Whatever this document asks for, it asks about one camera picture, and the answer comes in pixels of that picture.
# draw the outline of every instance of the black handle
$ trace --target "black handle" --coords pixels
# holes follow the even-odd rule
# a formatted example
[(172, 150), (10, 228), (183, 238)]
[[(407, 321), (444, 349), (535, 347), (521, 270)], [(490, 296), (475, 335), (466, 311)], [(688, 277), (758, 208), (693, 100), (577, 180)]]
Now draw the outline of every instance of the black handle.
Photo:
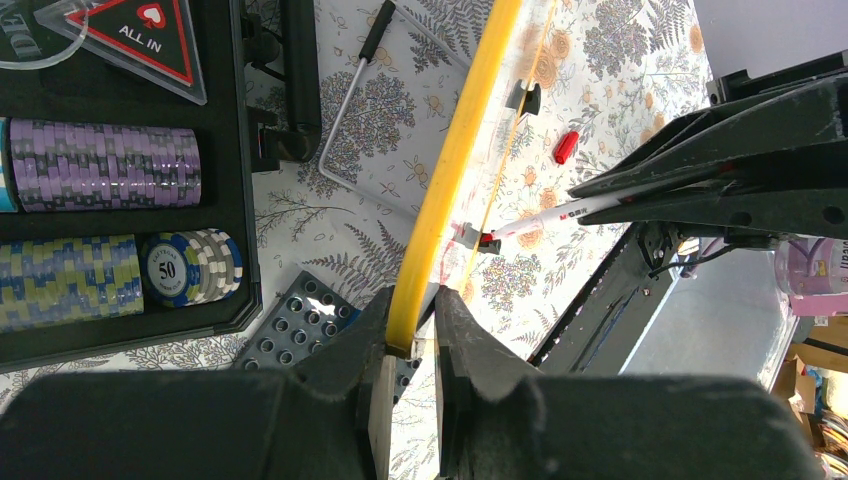
[(392, 15), (395, 13), (395, 2), (386, 0), (383, 6), (380, 7), (380, 13), (377, 14), (377, 19), (374, 21), (374, 26), (368, 32), (368, 38), (365, 39), (365, 44), (362, 45), (362, 50), (359, 51), (359, 58), (364, 58), (366, 62), (370, 62), (374, 57), (374, 52), (380, 45), (380, 39), (383, 38), (383, 33), (386, 27), (392, 21)]

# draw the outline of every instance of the poker chip stack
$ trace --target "poker chip stack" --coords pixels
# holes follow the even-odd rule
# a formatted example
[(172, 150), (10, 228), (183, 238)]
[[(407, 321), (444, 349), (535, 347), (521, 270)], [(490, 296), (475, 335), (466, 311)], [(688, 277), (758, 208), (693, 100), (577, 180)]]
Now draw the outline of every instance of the poker chip stack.
[(200, 203), (200, 155), (191, 130), (19, 118), (8, 123), (26, 212)]
[(143, 311), (132, 235), (0, 243), (0, 332)]
[(179, 308), (229, 297), (244, 268), (233, 239), (209, 228), (152, 236), (141, 248), (141, 269), (145, 292)]
[(15, 195), (12, 193), (13, 183), (9, 174), (12, 169), (6, 154), (6, 138), (2, 135), (2, 132), (6, 131), (6, 123), (5, 118), (0, 118), (0, 212), (4, 213), (18, 211)]

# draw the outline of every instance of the red object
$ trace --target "red object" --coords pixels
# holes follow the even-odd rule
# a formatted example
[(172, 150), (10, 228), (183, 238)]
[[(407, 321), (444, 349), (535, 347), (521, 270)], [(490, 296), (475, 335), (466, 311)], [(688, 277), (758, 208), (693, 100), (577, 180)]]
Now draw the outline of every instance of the red object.
[(565, 160), (571, 156), (571, 152), (574, 151), (574, 147), (577, 146), (577, 140), (579, 139), (580, 135), (577, 132), (571, 131), (566, 133), (554, 150), (554, 160), (560, 165), (565, 165)]
[(147, 28), (165, 28), (165, 12), (158, 3), (142, 5), (136, 10), (136, 15), (144, 22)]

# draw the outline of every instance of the gray pegboard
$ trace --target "gray pegboard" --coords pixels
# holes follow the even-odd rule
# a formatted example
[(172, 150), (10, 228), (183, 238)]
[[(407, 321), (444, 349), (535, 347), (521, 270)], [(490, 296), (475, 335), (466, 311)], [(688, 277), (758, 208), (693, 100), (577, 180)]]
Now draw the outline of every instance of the gray pegboard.
[(265, 317), (233, 368), (286, 369), (327, 344), (356, 310), (308, 272), (301, 272)]
[(403, 396), (404, 390), (406, 390), (406, 387), (408, 387), (412, 382), (412, 376), (415, 375), (415, 372), (418, 371), (418, 367), (420, 366), (420, 358), (410, 361), (398, 359), (397, 379), (395, 380), (395, 396), (393, 399), (395, 405), (397, 405), (397, 402), (400, 401), (400, 397)]

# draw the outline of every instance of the black case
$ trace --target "black case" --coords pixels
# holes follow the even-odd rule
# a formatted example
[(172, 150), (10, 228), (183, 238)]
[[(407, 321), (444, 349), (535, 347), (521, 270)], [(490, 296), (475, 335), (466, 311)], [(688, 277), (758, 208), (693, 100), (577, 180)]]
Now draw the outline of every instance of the black case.
[(262, 306), (253, 225), (238, 0), (191, 2), (208, 103), (196, 105), (80, 49), (39, 71), (0, 70), (0, 116), (65, 122), (191, 128), (197, 135), (202, 199), (196, 208), (0, 214), (0, 241), (220, 228), (244, 259), (230, 298), (169, 309), (145, 297), (144, 314), (0, 334), (0, 372), (237, 332)]

